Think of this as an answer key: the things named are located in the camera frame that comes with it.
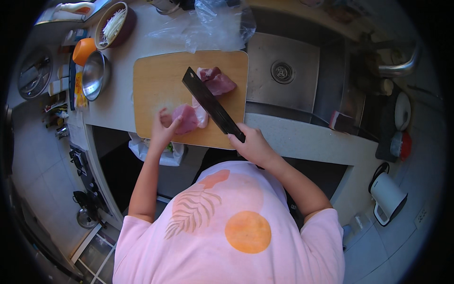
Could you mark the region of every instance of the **orange circle print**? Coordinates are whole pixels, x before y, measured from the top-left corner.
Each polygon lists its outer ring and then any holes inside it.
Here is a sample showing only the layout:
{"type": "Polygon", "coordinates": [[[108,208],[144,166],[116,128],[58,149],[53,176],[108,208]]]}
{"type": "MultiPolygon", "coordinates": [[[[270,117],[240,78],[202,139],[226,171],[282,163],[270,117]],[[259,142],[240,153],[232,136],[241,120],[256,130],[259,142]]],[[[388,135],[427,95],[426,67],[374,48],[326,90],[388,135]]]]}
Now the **orange circle print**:
{"type": "Polygon", "coordinates": [[[252,211],[241,211],[233,215],[226,224],[225,235],[235,249],[257,254],[264,251],[271,242],[271,228],[268,221],[252,211]]]}

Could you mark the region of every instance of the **hand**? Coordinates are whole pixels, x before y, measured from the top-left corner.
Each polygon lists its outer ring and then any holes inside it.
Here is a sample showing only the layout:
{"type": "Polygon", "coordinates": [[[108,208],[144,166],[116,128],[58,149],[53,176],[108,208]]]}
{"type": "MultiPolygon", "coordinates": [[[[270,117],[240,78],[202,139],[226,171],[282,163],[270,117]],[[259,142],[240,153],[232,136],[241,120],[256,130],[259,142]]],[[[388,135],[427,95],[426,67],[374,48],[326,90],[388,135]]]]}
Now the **hand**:
{"type": "Polygon", "coordinates": [[[242,143],[233,134],[227,134],[227,137],[230,140],[230,145],[241,156],[264,169],[268,168],[276,158],[280,158],[265,140],[260,129],[251,128],[244,123],[237,123],[237,125],[246,136],[246,141],[242,143]]]}
{"type": "Polygon", "coordinates": [[[166,110],[167,108],[163,108],[154,116],[151,127],[150,149],[148,149],[149,154],[161,155],[172,140],[175,130],[177,130],[183,118],[180,115],[172,122],[172,116],[164,113],[166,110]]]}

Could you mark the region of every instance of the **wooden cutting board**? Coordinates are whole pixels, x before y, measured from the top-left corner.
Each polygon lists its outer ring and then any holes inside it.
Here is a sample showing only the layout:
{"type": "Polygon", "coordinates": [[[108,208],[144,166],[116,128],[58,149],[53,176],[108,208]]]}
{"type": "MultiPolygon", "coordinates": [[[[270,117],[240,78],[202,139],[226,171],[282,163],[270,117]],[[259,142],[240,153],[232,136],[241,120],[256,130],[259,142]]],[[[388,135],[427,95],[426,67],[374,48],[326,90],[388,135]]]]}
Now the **wooden cutting board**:
{"type": "MultiPolygon", "coordinates": [[[[223,94],[219,102],[235,122],[244,121],[249,57],[243,51],[177,52],[137,59],[134,64],[133,97],[137,134],[150,138],[153,117],[161,108],[169,112],[181,104],[192,105],[192,94],[182,79],[188,67],[219,67],[238,87],[223,94]]],[[[173,142],[214,148],[233,149],[227,136],[210,118],[206,128],[176,135],[173,142]]]]}

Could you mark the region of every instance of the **pink t-shirt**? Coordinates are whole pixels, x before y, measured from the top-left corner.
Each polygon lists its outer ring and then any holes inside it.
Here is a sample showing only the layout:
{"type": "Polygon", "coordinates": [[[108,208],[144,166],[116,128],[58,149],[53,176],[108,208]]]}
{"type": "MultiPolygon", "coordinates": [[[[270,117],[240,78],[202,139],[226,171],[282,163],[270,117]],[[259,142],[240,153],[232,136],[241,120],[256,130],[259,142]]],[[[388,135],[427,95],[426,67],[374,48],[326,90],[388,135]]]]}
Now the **pink t-shirt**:
{"type": "Polygon", "coordinates": [[[154,223],[124,218],[113,282],[342,283],[342,235],[334,209],[299,232],[282,185],[228,161],[203,171],[154,223]]]}

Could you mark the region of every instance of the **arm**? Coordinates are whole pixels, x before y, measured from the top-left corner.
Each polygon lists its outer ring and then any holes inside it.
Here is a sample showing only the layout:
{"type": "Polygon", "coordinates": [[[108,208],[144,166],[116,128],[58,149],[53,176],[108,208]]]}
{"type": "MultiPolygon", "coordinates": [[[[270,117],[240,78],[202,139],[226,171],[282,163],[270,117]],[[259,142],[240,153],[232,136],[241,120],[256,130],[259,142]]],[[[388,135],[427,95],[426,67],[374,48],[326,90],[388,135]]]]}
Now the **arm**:
{"type": "Polygon", "coordinates": [[[244,158],[268,170],[280,181],[305,216],[304,222],[317,212],[332,208],[330,201],[316,184],[269,146],[260,129],[250,128],[243,123],[238,123],[238,127],[246,136],[246,142],[241,143],[234,135],[228,134],[230,144],[244,158]]]}
{"type": "Polygon", "coordinates": [[[182,119],[179,116],[172,123],[172,117],[164,114],[165,110],[166,108],[160,110],[154,117],[150,147],[129,201],[128,215],[150,223],[153,223],[156,211],[159,158],[182,119]]]}

